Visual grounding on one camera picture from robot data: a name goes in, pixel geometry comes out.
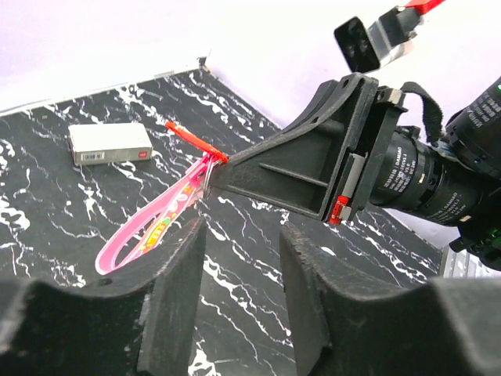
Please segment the red key tag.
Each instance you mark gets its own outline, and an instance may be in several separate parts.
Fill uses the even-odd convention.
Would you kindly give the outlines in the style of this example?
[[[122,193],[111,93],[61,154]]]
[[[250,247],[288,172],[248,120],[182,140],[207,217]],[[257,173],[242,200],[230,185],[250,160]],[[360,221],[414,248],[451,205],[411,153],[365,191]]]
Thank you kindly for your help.
[[[222,151],[219,149],[215,148],[211,144],[203,141],[201,138],[198,136],[194,135],[191,133],[188,129],[181,125],[177,125],[173,121],[167,121],[166,122],[166,127],[173,131],[174,134],[179,136],[180,138],[184,139],[187,143],[190,143],[194,147],[202,150],[203,152],[210,154],[212,157],[215,157],[217,161],[220,161],[223,164],[226,164],[229,162],[229,157],[224,154]]]

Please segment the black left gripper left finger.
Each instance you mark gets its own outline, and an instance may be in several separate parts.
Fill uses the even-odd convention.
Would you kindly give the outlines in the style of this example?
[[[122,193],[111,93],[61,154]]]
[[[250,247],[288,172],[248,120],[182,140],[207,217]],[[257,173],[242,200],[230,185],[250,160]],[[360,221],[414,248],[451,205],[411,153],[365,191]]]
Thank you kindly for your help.
[[[192,219],[85,287],[2,280],[2,374],[187,374],[206,236]]]

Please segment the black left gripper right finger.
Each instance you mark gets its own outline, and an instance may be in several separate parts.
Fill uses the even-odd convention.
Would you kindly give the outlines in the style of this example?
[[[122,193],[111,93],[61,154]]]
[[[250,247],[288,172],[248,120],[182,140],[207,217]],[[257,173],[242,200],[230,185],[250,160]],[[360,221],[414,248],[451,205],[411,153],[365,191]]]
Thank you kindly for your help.
[[[299,375],[497,375],[500,282],[431,278],[406,289],[279,237]]]

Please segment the pink strap keychain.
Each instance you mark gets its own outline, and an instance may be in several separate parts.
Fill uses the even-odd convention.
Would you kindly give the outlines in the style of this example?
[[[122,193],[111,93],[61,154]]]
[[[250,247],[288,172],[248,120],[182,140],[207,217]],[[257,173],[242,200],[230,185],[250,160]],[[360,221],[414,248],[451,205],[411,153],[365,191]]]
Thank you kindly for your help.
[[[186,174],[160,196],[139,209],[99,251],[95,260],[96,272],[106,275],[153,250],[166,234],[174,221],[195,201],[199,200],[198,187],[210,154],[205,154],[192,164]],[[143,231],[144,234],[130,252],[118,262],[122,248]]]

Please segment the silver metal keyring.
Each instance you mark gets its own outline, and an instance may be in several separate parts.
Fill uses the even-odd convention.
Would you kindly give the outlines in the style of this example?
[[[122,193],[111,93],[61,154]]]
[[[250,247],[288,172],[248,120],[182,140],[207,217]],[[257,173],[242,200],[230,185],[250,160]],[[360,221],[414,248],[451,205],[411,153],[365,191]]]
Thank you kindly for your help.
[[[211,173],[213,172],[213,169],[219,164],[218,159],[216,156],[210,156],[207,160],[207,163],[204,166],[203,171],[200,173],[200,184],[198,187],[199,191],[199,196],[200,197],[206,197],[210,193],[210,187],[209,187],[209,182],[210,182],[210,177]]]

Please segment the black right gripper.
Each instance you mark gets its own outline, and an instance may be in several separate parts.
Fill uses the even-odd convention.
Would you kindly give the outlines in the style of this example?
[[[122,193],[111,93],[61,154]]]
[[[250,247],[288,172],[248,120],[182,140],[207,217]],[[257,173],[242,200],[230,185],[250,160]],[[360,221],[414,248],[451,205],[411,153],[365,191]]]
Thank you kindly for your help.
[[[210,186],[335,226],[369,201],[405,94],[363,74],[323,82],[284,129],[213,170]]]

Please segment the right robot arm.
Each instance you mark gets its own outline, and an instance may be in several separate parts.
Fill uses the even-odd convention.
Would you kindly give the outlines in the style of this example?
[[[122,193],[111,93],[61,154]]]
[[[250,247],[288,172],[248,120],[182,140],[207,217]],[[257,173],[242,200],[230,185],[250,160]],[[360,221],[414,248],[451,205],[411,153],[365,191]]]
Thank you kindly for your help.
[[[441,225],[500,268],[500,118],[473,130],[464,111],[444,123],[413,82],[400,89],[355,73],[323,82],[287,127],[230,157],[209,185],[321,222],[352,220],[368,204]]]

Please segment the white cardboard box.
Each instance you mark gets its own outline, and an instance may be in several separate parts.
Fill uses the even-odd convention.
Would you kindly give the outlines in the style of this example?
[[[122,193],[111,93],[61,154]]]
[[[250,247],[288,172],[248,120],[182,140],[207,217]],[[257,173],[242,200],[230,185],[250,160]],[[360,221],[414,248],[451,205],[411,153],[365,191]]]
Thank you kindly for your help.
[[[68,127],[70,151],[77,166],[148,161],[153,144],[141,123],[94,123]]]

